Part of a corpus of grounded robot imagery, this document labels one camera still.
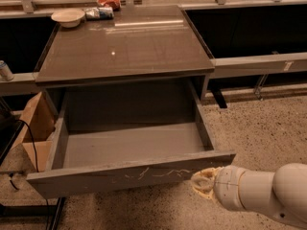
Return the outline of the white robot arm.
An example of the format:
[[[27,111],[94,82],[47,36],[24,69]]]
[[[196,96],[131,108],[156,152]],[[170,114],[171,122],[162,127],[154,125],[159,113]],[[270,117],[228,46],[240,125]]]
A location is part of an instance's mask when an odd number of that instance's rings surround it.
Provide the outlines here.
[[[287,164],[276,172],[236,166],[209,168],[196,172],[191,183],[198,195],[217,200],[226,210],[255,212],[307,228],[306,164]]]

